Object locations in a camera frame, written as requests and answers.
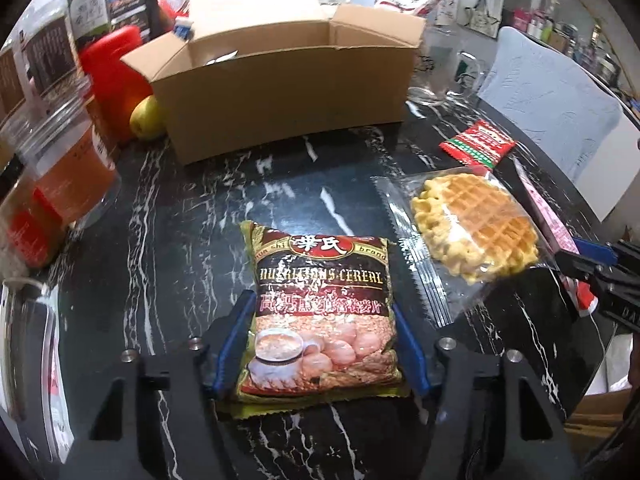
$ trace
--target glass pitcher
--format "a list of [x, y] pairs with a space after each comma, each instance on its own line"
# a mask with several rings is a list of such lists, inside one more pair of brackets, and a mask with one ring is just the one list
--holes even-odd
[[[428, 25], [420, 42], [414, 66], [414, 76], [408, 90], [408, 99], [421, 105], [439, 105], [447, 97], [467, 98], [484, 81], [484, 67], [468, 52], [460, 50], [460, 37], [455, 30]], [[478, 76], [471, 88], [462, 92], [451, 90], [455, 83], [460, 60], [472, 65]]]

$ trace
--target yellow pear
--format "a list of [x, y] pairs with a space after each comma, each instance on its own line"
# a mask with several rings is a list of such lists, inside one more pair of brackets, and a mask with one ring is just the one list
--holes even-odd
[[129, 126], [133, 134], [141, 140], [153, 140], [164, 135], [166, 128], [162, 120], [162, 110], [155, 96], [142, 99], [131, 114]]

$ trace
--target brand logo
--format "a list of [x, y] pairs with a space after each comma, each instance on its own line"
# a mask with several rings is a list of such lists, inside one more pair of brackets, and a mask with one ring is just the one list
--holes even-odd
[[292, 236], [289, 247], [296, 254], [317, 260], [335, 260], [353, 253], [353, 242], [346, 236]]

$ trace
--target white chair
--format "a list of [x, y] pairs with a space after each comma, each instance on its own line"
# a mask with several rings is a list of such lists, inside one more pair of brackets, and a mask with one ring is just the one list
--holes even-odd
[[620, 103], [571, 59], [511, 27], [478, 95], [527, 134], [600, 220], [640, 170], [640, 133]]

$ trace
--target black marble surface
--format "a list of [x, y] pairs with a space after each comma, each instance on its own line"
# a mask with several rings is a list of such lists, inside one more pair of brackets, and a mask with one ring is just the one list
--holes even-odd
[[[73, 233], [49, 271], [50, 285], [60, 291], [60, 358], [72, 429], [87, 423], [88, 405], [104, 393], [94, 379], [125, 348], [169, 352], [227, 314], [238, 294], [253, 286], [240, 221], [292, 234], [393, 240], [370, 177], [457, 166], [438, 144], [479, 117], [518, 141], [513, 153], [572, 234], [597, 240], [598, 221], [574, 186], [483, 103], [410, 105], [402, 125], [297, 137], [186, 168], [165, 140], [128, 149], [118, 163], [123, 186], [116, 204], [97, 224]], [[508, 158], [495, 174], [526, 205]], [[614, 327], [598, 314], [572, 322], [549, 283], [514, 280], [442, 333], [482, 352], [521, 350], [559, 415], [567, 416]], [[166, 474], [181, 479], [167, 406], [161, 396]], [[223, 427], [242, 479], [413, 479], [427, 442], [411, 398], [336, 402]]]

